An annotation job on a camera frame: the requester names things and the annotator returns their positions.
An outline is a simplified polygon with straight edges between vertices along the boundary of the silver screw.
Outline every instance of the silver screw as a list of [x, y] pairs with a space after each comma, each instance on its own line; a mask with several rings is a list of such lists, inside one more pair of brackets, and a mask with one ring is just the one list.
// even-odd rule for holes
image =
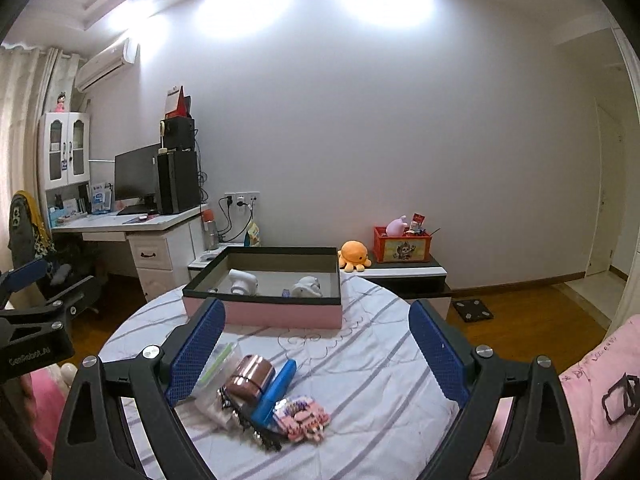
[[487, 345], [480, 345], [476, 348], [476, 354], [484, 359], [488, 359], [494, 355], [494, 349]]
[[539, 355], [536, 361], [543, 368], [551, 368], [551, 359], [546, 355]]
[[142, 355], [147, 359], [155, 359], [159, 353], [160, 349], [156, 345], [148, 346], [142, 351]]
[[91, 368], [98, 362], [98, 358], [95, 355], [88, 355], [84, 359], [82, 359], [82, 366], [85, 368]]

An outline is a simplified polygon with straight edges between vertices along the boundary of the striped tablecloth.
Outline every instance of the striped tablecloth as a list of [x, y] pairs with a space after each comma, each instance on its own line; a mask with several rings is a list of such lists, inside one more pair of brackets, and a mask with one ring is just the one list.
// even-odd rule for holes
[[[238, 340], [243, 354], [260, 354], [276, 369], [295, 359], [289, 393], [310, 395], [331, 414], [324, 442], [268, 453], [248, 436], [217, 430], [192, 402], [176, 408], [220, 480], [414, 480], [437, 448], [458, 407], [442, 395], [409, 332], [409, 305], [355, 274], [342, 273], [341, 280], [339, 332], [228, 326], [220, 338]], [[107, 341], [102, 360], [162, 344], [187, 321], [181, 297], [172, 290], [142, 307]], [[146, 474], [164, 478], [135, 402], [123, 404]]]

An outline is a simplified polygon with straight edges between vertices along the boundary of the blue marker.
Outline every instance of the blue marker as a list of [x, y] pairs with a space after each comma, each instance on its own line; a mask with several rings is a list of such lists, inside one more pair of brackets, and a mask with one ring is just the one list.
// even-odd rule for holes
[[293, 359], [289, 359], [284, 363], [282, 370], [280, 370], [276, 378], [271, 381], [267, 391], [260, 398], [258, 405], [251, 415], [251, 421], [254, 424], [262, 428], [266, 428], [269, 425], [271, 417], [273, 416], [273, 408], [276, 403], [284, 397], [284, 394], [287, 393], [287, 388], [291, 384], [293, 376], [296, 374], [296, 368], [296, 362]]

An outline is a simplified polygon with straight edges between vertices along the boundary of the wooden floor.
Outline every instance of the wooden floor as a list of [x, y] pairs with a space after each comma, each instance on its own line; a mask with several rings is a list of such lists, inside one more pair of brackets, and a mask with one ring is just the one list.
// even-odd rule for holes
[[476, 346], [489, 345], [505, 359], [551, 357], [558, 374], [599, 345], [606, 334], [591, 316], [553, 286], [476, 296], [494, 319], [465, 323], [449, 309], [447, 322]]
[[[452, 308], [447, 321], [462, 330], [474, 346], [487, 344], [505, 359], [530, 362], [546, 354], [560, 373], [599, 345], [606, 332], [552, 286], [479, 297], [495, 319], [464, 323]], [[85, 311], [74, 321], [76, 355], [69, 362], [78, 365], [87, 355], [96, 355], [109, 336], [144, 304], [138, 280], [111, 276], [96, 304], [100, 314]]]

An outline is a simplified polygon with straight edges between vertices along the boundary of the rose gold jar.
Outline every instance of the rose gold jar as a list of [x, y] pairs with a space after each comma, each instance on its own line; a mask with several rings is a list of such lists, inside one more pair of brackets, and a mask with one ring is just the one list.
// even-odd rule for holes
[[255, 405], [271, 383], [275, 370], [273, 365], [259, 355], [247, 355], [242, 358], [238, 368], [226, 380], [228, 393]]

